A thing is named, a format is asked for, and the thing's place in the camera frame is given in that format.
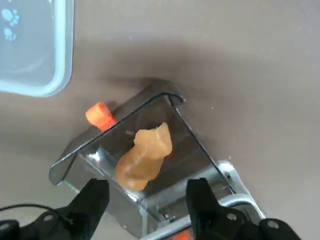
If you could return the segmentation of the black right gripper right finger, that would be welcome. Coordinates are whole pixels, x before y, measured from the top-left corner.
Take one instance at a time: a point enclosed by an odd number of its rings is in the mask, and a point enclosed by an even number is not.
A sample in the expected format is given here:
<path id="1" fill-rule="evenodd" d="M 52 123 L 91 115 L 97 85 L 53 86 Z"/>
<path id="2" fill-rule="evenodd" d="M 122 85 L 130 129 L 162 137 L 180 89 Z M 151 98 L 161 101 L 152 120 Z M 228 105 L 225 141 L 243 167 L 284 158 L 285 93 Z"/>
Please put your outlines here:
<path id="1" fill-rule="evenodd" d="M 276 218 L 250 221 L 235 208 L 219 204 L 205 178 L 189 179 L 186 204 L 196 240 L 299 240 L 284 221 Z"/>

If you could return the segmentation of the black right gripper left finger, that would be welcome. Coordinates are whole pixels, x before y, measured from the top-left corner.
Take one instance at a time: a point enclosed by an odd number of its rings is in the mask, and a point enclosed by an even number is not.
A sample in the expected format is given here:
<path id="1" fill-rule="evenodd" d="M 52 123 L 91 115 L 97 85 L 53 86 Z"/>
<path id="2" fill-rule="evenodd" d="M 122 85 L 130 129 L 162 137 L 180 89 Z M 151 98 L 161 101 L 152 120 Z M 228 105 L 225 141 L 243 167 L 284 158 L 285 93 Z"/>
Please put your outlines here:
<path id="1" fill-rule="evenodd" d="M 64 207 L 52 208 L 35 203 L 5 206 L 1 212 L 17 208 L 44 210 L 33 222 L 20 226 L 15 219 L 0 221 L 2 240 L 90 240 L 110 201 L 109 182 L 90 179 Z"/>

